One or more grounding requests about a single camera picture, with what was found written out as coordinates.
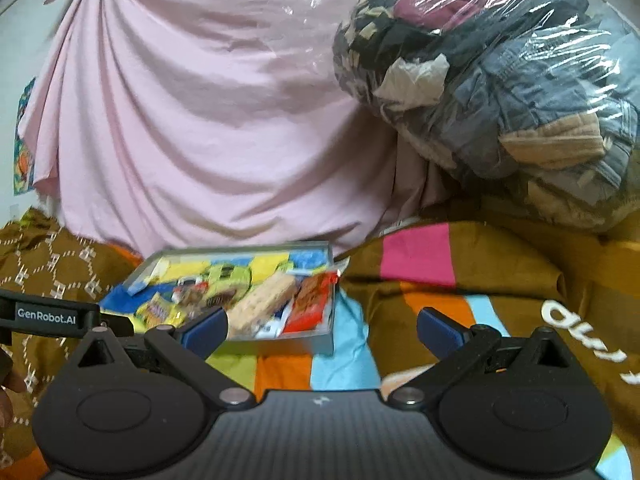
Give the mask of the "person's left hand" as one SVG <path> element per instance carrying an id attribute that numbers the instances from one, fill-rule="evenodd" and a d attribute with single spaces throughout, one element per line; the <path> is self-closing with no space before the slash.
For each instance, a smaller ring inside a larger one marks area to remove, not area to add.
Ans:
<path id="1" fill-rule="evenodd" d="M 0 425 L 6 430 L 13 420 L 13 405 L 9 391 L 21 393 L 26 390 L 23 377 L 14 370 L 12 359 L 1 351 Z"/>

